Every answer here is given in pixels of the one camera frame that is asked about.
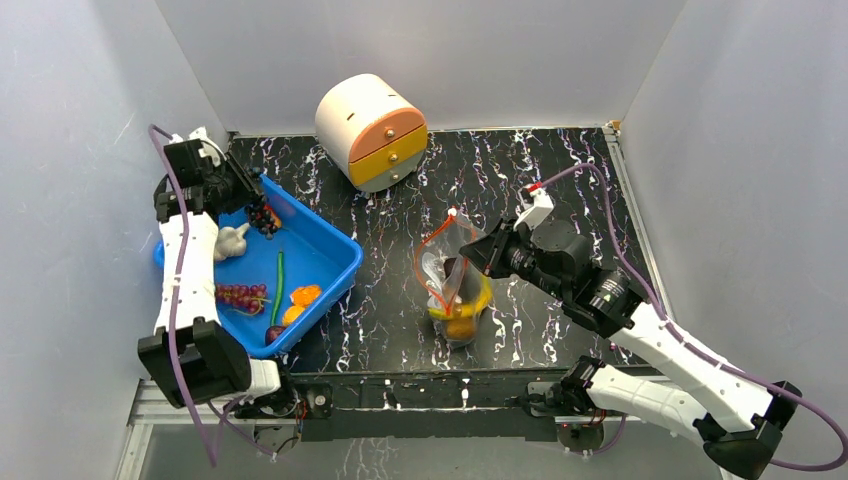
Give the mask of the dark purple plum toy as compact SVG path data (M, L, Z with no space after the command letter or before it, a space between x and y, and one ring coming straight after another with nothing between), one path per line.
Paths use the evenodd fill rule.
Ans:
M445 259L443 270L442 294L450 304L471 304L482 298L487 279L465 258Z

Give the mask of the clear zip top bag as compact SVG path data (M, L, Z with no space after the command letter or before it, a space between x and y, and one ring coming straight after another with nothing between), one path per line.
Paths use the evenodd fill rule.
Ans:
M471 344L481 317L493 299L490 280L459 253L482 237L458 208L447 211L445 221L418 246L415 276L428 292L427 313L435 332L450 349Z

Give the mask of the yellow banana toy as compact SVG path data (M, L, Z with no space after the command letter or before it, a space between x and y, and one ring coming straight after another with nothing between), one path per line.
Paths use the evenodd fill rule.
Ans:
M431 296L428 299L427 311L429 316L436 321L448 321L451 319L473 317L477 319L483 311L489 307L493 299L493 290L491 282L486 278L484 293L480 300L471 304L450 304L450 309L445 311L438 303L438 298Z

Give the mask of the orange tangerine toy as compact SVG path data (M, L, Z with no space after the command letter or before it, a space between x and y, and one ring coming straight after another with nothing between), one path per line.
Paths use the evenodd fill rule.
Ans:
M444 323L444 336L449 341L471 341L476 332L477 323L473 317L451 319Z

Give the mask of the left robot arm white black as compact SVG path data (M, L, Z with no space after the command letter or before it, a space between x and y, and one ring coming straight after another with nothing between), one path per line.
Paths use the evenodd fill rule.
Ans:
M140 361L175 408L233 394L259 398L275 416L294 411L297 387L272 360L249 356L218 311L217 264L243 256L246 235L271 240L282 227L271 213L260 175L241 166L198 127L186 136L152 125L165 175L153 194L163 247L159 313L139 340Z

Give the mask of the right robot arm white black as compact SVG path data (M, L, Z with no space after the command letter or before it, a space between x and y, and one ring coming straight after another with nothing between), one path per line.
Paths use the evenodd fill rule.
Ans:
M512 275L560 301L575 324L636 354L672 381L656 384L588 356L549 387L521 397L536 416L602 409L634 415L700 445L723 470L757 479L769 465L796 408L766 388L712 366L671 333L639 286L591 256L591 242L567 224L535 230L501 220L460 255L491 279Z

